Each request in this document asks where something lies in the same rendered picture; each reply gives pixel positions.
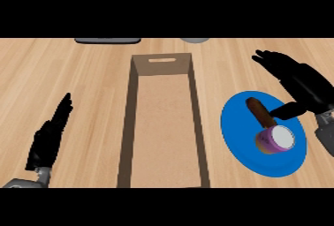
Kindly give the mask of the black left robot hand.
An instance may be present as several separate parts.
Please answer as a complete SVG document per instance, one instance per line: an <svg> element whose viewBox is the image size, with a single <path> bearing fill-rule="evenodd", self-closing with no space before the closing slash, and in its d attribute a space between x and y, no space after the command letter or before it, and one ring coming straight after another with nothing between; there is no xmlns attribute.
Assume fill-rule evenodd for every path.
<svg viewBox="0 0 334 226"><path fill-rule="evenodd" d="M25 170L34 170L40 167L52 167L56 161L61 148L61 136L71 111L71 94L67 94L61 100L52 119L45 122L34 134Z"/></svg>

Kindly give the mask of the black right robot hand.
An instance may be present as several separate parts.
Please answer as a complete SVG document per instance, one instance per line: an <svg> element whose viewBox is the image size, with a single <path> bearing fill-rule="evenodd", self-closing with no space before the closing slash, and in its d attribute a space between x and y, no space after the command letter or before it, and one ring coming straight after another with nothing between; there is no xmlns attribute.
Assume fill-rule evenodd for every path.
<svg viewBox="0 0 334 226"><path fill-rule="evenodd" d="M288 120L308 111L318 115L334 109L334 86L308 64L299 63L288 55L269 50L257 50L251 59L278 78L294 98L293 102L271 111L272 117Z"/></svg>

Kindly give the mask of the blue plate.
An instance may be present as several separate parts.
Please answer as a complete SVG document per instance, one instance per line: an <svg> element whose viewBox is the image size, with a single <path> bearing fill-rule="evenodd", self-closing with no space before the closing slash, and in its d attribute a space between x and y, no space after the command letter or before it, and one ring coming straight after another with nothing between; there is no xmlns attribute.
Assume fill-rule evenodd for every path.
<svg viewBox="0 0 334 226"><path fill-rule="evenodd" d="M262 125L247 107L247 99L256 98L268 110L277 109L284 103L269 94L244 91L235 94L222 109L220 129L228 149L241 164L266 177L285 177L300 168L306 159L306 133L299 119L275 119L296 136L291 150L280 154L265 154L256 147L256 134L263 131Z"/></svg>

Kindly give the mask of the brown cardboard box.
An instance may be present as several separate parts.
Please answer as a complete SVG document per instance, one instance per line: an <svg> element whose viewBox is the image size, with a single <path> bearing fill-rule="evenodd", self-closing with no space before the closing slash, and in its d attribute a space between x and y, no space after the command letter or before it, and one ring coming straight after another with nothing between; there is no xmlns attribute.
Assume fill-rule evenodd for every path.
<svg viewBox="0 0 334 226"><path fill-rule="evenodd" d="M192 55L136 55L130 59L117 187L209 186Z"/></svg>

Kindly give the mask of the purple can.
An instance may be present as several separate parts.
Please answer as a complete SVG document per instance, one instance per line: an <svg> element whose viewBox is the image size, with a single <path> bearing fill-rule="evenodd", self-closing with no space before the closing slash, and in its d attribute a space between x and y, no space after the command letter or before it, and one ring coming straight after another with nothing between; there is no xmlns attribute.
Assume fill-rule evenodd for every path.
<svg viewBox="0 0 334 226"><path fill-rule="evenodd" d="M296 136L291 130L283 125L269 127L256 135L256 146L266 154L284 153L294 145Z"/></svg>

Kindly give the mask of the grey round object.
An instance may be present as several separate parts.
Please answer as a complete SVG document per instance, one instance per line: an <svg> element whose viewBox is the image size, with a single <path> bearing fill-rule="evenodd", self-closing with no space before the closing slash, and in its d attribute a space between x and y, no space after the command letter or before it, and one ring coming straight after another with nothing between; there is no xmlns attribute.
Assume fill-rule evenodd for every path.
<svg viewBox="0 0 334 226"><path fill-rule="evenodd" d="M188 43L203 43L209 41L210 38L181 38Z"/></svg>

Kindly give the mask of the dark grey flat appliance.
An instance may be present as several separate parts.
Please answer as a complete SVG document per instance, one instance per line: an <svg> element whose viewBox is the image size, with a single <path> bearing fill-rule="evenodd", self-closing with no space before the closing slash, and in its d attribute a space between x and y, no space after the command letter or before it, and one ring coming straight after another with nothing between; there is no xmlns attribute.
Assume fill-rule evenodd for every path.
<svg viewBox="0 0 334 226"><path fill-rule="evenodd" d="M136 44L141 38L74 38L82 44Z"/></svg>

